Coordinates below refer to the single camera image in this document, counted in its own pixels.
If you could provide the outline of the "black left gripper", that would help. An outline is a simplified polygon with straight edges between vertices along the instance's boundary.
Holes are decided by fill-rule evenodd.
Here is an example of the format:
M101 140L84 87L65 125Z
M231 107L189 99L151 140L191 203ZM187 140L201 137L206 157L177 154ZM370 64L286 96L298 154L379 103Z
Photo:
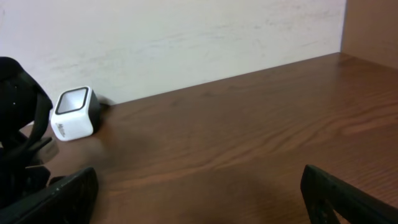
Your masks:
M41 86L10 57L1 57L1 208L45 188L50 172L31 168L51 141L47 130L53 104Z

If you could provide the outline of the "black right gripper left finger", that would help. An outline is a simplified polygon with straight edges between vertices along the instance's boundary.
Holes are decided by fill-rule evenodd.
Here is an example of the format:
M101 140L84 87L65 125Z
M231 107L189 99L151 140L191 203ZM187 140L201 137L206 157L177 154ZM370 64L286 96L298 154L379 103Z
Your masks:
M53 178L48 187L1 209L1 223L87 224L98 189L98 178L92 167Z

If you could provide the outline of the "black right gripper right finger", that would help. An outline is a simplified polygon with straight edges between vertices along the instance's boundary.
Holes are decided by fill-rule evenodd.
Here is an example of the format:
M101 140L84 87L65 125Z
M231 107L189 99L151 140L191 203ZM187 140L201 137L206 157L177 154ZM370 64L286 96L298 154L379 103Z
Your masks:
M397 209L313 165L306 165L300 189L312 224L397 223Z

